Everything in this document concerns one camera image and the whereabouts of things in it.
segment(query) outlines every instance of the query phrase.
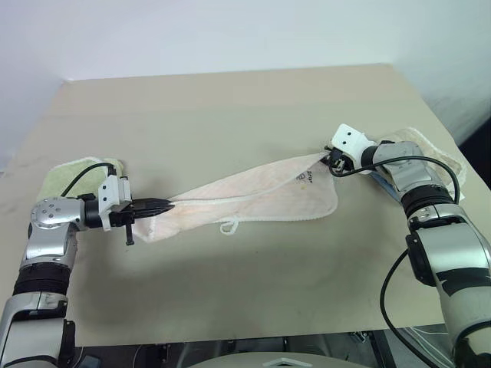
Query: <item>beige table surface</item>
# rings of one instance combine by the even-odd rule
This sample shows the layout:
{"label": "beige table surface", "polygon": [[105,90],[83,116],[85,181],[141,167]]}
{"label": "beige table surface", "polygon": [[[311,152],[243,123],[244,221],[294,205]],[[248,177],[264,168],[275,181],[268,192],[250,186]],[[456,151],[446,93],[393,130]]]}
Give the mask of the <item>beige table surface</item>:
{"label": "beige table surface", "polygon": [[[133,197],[167,198],[278,159],[318,152],[340,123],[372,136],[412,126],[463,156],[390,66],[326,67],[65,84],[0,179],[0,300],[11,294],[46,172],[84,156],[127,165]],[[491,195],[468,165],[462,206],[491,238]],[[309,222],[207,225],[124,244],[79,236],[68,317],[77,344],[268,337],[385,328],[378,295],[404,250],[402,208],[368,177],[336,182],[338,210]],[[399,326],[442,321],[405,261],[388,289]]]}

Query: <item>green towel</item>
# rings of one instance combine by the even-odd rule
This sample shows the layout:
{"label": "green towel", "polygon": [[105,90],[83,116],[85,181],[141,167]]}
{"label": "green towel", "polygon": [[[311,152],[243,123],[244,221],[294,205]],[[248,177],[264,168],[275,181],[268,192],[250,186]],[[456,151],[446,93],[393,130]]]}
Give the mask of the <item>green towel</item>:
{"label": "green towel", "polygon": [[[38,194],[38,201],[47,197],[59,196],[70,184],[75,176],[83,169],[95,163],[112,163],[116,167],[118,176],[123,174],[124,166],[117,159],[98,159],[96,157],[84,157],[76,161],[64,163],[51,169],[44,178],[43,186]],[[87,172],[78,180],[77,184],[68,192],[67,196],[76,197],[80,194],[93,193],[97,196],[97,190],[107,175],[107,167],[96,167]]]}

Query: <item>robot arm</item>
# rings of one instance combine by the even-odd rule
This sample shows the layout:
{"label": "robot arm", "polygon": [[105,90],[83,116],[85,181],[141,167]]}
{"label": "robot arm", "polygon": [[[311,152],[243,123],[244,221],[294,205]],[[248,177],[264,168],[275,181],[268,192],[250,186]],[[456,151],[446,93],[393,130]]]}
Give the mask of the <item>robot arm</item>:
{"label": "robot arm", "polygon": [[412,142],[376,144],[341,125],[327,163],[333,173],[348,167],[377,170],[395,189],[410,234],[406,237],[417,280],[436,287],[457,366],[489,366],[491,361],[491,248],[464,210],[455,203],[427,162],[399,159],[422,156]]}
{"label": "robot arm", "polygon": [[110,170],[92,194],[52,197],[31,211],[28,244],[13,295],[0,321],[0,367],[67,367],[74,353],[75,324],[64,319],[70,273],[77,253],[77,232],[126,226],[133,244],[135,219],[173,207],[164,199],[132,200],[126,177]]}

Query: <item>black cable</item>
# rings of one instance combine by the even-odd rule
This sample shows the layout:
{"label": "black cable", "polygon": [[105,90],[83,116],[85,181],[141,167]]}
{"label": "black cable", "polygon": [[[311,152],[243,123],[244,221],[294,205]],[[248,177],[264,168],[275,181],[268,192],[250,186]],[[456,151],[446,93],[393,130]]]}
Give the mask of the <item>black cable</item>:
{"label": "black cable", "polygon": [[394,157],[392,159],[385,159],[384,161],[380,161],[378,163],[372,163],[371,165],[366,165],[361,167],[360,169],[356,170],[351,170],[348,171],[347,173],[339,173],[335,172],[332,169],[332,163],[331,165],[328,165],[329,167],[329,172],[333,175],[336,176],[337,178],[344,178],[345,176],[350,176],[353,174],[361,173],[362,171],[365,170],[375,170],[376,167],[386,165],[388,163],[395,163],[397,161],[405,161],[407,159],[418,159],[420,161],[428,161],[430,163],[437,164],[438,166],[442,167],[447,171],[447,173],[450,175],[450,178],[452,179],[453,183],[453,190],[455,192],[455,196],[453,197],[453,202],[458,205],[459,204],[459,199],[460,199],[460,186],[459,186],[459,180],[457,179],[455,173],[453,170],[445,163],[442,163],[441,161],[438,161],[437,159],[432,159],[431,157],[425,157],[425,156],[401,156],[401,157]]}
{"label": "black cable", "polygon": [[112,163],[95,163],[94,165],[90,165],[89,167],[86,167],[83,169],[77,176],[75,176],[75,179],[73,179],[70,184],[68,184],[67,188],[61,193],[61,197],[65,197],[68,192],[74,187],[75,184],[77,184],[78,180],[85,174],[87,174],[89,171],[92,169],[95,169],[96,167],[101,167],[101,166],[107,166],[107,175],[116,175],[116,169],[114,168],[114,165]]}
{"label": "black cable", "polygon": [[389,285],[389,281],[392,278],[392,275],[397,269],[397,266],[400,265],[400,263],[406,258],[407,256],[407,249],[402,252],[402,255],[399,256],[399,258],[394,262],[392,267],[389,270],[389,273],[385,277],[384,284],[382,285],[381,288],[381,298],[380,298],[380,305],[381,305],[381,312],[382,316],[385,319],[385,322],[389,326],[390,330],[396,335],[396,337],[403,343],[407,349],[411,351],[414,355],[416,355],[418,358],[420,358],[426,365],[428,365],[430,368],[439,368],[438,365],[436,365],[434,362],[429,360],[427,357],[425,357],[416,347],[413,346],[412,343],[407,341],[400,333],[397,331],[396,327],[390,322],[390,319],[387,315],[387,311],[385,310],[385,291],[387,290],[387,286]]}

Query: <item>white wall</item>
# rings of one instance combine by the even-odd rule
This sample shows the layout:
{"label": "white wall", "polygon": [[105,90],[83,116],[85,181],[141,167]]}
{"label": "white wall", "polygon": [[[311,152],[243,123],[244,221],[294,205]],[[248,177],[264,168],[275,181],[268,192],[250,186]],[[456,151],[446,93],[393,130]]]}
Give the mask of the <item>white wall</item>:
{"label": "white wall", "polygon": [[63,79],[389,62],[457,142],[491,115],[489,0],[2,0],[0,168]]}

